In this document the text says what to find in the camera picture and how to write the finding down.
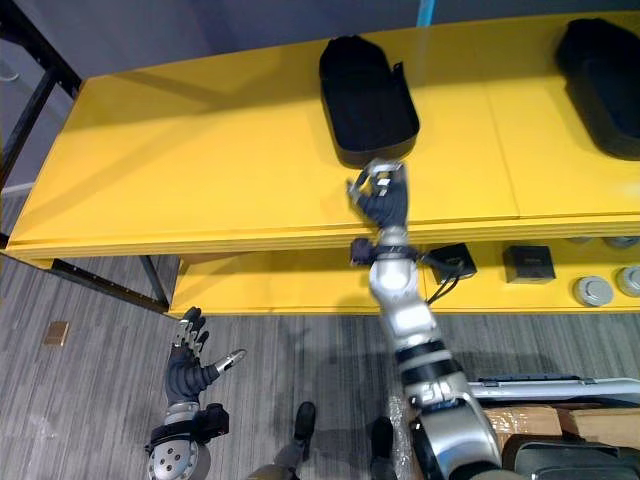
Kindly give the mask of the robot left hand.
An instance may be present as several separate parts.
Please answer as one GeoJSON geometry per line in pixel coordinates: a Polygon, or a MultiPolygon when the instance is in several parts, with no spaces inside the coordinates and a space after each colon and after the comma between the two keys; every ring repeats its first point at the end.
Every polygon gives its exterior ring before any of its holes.
{"type": "Polygon", "coordinates": [[[178,322],[164,374],[169,406],[198,403],[200,394],[247,354],[245,349],[237,349],[213,363],[203,365],[200,353],[209,338],[209,332],[204,330],[205,324],[206,318],[196,306],[189,308],[178,322]]]}

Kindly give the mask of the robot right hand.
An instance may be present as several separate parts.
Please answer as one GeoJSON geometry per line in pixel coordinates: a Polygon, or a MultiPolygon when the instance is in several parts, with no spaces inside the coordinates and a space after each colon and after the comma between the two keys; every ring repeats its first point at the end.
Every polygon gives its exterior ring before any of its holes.
{"type": "Polygon", "coordinates": [[[398,160],[372,160],[355,181],[346,181],[352,205],[380,230],[407,229],[409,196],[406,168],[398,160]]]}

